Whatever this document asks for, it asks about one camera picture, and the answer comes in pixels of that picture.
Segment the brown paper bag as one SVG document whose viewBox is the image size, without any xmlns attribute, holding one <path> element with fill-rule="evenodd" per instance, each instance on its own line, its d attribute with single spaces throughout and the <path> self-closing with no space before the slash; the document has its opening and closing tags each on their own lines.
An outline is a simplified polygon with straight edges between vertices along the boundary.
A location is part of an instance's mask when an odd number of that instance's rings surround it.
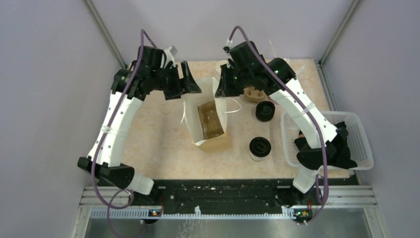
<svg viewBox="0 0 420 238">
<path fill-rule="evenodd" d="M 192 144 L 205 153 L 232 148 L 233 142 L 227 133 L 228 115 L 242 110 L 242 105 L 233 99 L 237 108 L 229 111 L 227 98 L 214 96 L 219 85 L 215 77 L 200 78 L 197 85 L 201 93 L 181 96 L 184 106 L 181 122 L 187 126 Z"/>
</svg>

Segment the black plastic cup lid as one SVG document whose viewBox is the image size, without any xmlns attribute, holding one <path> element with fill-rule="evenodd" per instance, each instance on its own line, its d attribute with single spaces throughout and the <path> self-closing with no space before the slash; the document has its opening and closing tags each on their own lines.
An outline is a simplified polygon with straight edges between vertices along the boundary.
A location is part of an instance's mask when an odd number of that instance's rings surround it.
<svg viewBox="0 0 420 238">
<path fill-rule="evenodd" d="M 264 137 L 255 137 L 250 141 L 249 150 L 256 156 L 267 157 L 271 153 L 271 143 Z"/>
</svg>

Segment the white paper cup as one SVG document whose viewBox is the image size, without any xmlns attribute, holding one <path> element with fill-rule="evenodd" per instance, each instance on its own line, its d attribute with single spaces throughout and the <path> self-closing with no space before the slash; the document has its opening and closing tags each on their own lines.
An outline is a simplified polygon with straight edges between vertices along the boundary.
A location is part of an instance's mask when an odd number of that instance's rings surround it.
<svg viewBox="0 0 420 238">
<path fill-rule="evenodd" d="M 264 157 L 259 157 L 259 156 L 256 156 L 256 155 L 254 155 L 254 154 L 250 154 L 250 158 L 253 160 L 253 161 L 255 161 L 255 162 L 261 162 L 261 161 L 263 161 L 263 160 L 265 160 L 266 159 L 266 156 L 264 156 Z"/>
</svg>

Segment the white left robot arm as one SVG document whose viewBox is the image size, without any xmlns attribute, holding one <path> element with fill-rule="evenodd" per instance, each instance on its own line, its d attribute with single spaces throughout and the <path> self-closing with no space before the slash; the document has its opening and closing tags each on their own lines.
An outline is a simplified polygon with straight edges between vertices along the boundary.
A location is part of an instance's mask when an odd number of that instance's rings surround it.
<svg viewBox="0 0 420 238">
<path fill-rule="evenodd" d="M 155 182 L 123 164 L 122 149 L 137 110 L 152 91 L 162 91 L 166 100 L 201 93 L 186 61 L 180 64 L 183 73 L 180 77 L 176 53 L 174 46 L 164 50 L 145 46 L 140 64 L 134 60 L 133 69 L 123 68 L 114 75 L 108 110 L 97 140 L 88 155 L 77 162 L 80 169 L 94 173 L 95 178 L 139 193 L 147 205 L 158 201 Z"/>
</svg>

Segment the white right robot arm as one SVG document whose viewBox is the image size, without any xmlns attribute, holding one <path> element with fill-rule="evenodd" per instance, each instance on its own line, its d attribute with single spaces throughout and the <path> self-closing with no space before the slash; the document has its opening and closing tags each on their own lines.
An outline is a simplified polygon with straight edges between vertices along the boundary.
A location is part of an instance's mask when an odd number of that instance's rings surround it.
<svg viewBox="0 0 420 238">
<path fill-rule="evenodd" d="M 266 62 L 252 41 L 233 46 L 228 40 L 223 49 L 230 58 L 220 67 L 219 85 L 214 96 L 237 97 L 247 87 L 264 91 L 287 112 L 305 136 L 304 163 L 299 165 L 293 180 L 294 188 L 290 191 L 294 203 L 304 204 L 310 199 L 310 189 L 324 160 L 334 155 L 346 133 L 317 109 L 286 60 L 273 58 Z"/>
</svg>

